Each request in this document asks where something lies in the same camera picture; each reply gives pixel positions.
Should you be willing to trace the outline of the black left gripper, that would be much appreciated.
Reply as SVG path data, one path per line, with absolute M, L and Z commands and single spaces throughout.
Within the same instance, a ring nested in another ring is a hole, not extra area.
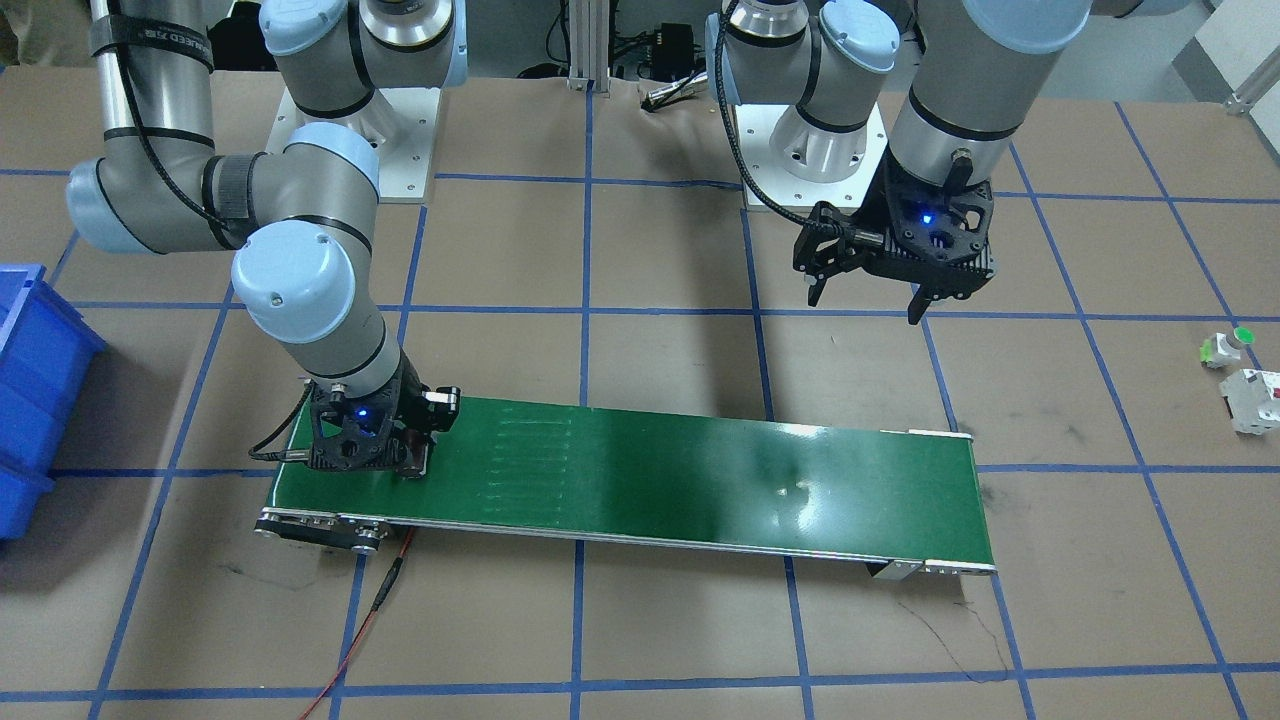
M 918 284 L 908 305 L 908 324 L 919 325 L 946 291 L 978 291 L 995 277 L 989 250 L 993 199 L 979 182 L 968 151 L 957 150 L 934 184 L 913 176 L 887 154 L 879 163 L 861 222 L 884 236 L 867 260 L 873 275 Z M 827 274 L 806 273 L 806 305 L 817 307 Z

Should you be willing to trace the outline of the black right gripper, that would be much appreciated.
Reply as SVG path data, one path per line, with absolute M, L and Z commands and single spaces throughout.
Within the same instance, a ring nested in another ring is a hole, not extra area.
M 305 464 L 316 471 L 394 471 L 403 441 L 430 437 L 421 432 L 421 392 L 404 355 L 390 379 L 370 395 L 353 397 L 312 386 L 307 402 L 312 441 Z

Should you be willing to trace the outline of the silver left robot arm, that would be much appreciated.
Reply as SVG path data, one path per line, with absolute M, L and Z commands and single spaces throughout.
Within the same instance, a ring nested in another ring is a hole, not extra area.
M 800 229 L 792 265 L 815 306 L 850 272 L 914 287 L 908 322 L 937 301 L 966 300 L 996 274 L 991 177 L 1088 1 L 919 1 L 924 47 L 906 97 L 870 152 L 872 118 L 901 33 L 869 1 L 723 1 L 707 18 L 707 73 L 746 191 Z M 854 210 L 787 201 L 742 154 L 745 120 L 731 106 L 782 108 L 765 165 L 810 184 L 869 170 Z

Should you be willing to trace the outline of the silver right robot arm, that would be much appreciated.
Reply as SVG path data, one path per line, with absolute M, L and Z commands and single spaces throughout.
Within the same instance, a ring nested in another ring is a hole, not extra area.
M 308 377 L 312 443 L 275 460 L 422 475 L 460 392 L 419 379 L 370 295 L 399 128 L 384 91 L 465 79 L 465 5 L 265 1 L 265 49 L 303 119 L 276 152 L 228 155 L 200 3 L 95 1 L 91 15 L 105 154 L 70 173 L 79 234 L 108 252 L 233 252 L 236 295 Z

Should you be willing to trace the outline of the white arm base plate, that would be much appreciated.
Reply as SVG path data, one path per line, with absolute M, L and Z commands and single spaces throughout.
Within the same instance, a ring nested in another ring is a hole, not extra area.
M 329 119 L 360 133 L 376 152 L 381 202 L 425 202 L 440 100 L 439 88 L 381 88 L 358 111 Z
M 847 133 L 808 124 L 795 106 L 741 105 L 735 120 L 753 181 L 801 215 L 819 201 L 846 214 L 856 211 L 887 149 L 879 104 L 861 128 Z

